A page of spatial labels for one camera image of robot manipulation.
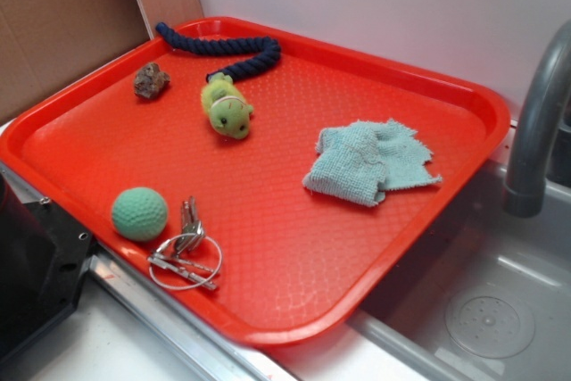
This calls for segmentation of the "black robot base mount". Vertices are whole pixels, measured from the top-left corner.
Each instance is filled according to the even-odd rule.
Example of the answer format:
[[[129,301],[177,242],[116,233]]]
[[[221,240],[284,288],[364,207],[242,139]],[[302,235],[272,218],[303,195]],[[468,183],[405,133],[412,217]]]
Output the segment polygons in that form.
[[[78,307],[91,231],[59,204],[23,203],[1,179],[1,362]]]

